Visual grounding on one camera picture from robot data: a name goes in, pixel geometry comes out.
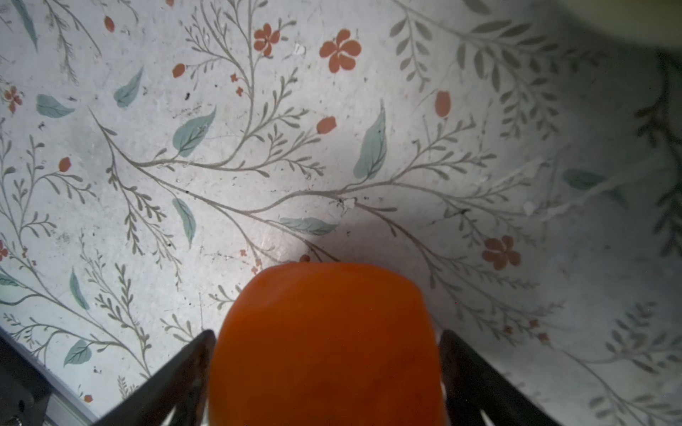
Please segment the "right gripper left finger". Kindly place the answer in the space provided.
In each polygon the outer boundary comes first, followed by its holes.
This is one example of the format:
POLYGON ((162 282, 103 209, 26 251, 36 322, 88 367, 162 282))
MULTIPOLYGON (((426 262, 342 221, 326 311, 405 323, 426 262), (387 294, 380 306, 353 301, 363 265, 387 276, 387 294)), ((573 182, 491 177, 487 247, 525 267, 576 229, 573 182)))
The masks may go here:
POLYGON ((97 426, 200 425, 215 344, 215 333, 204 330, 97 426))

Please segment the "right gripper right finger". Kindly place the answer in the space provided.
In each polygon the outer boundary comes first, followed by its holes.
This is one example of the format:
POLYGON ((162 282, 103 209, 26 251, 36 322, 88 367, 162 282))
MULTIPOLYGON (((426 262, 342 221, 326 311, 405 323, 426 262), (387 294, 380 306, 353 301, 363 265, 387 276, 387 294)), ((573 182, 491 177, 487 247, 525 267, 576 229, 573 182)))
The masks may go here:
POLYGON ((442 332, 439 351, 452 425, 559 426, 455 332, 442 332))

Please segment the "large fake orange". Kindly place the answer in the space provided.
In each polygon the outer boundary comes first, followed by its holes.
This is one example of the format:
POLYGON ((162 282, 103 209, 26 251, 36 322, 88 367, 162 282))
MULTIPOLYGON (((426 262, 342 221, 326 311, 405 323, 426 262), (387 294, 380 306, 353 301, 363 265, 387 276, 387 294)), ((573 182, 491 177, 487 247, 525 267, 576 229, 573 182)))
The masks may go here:
POLYGON ((436 336, 415 283, 369 264, 256 275, 211 360, 212 425, 443 425, 436 336))

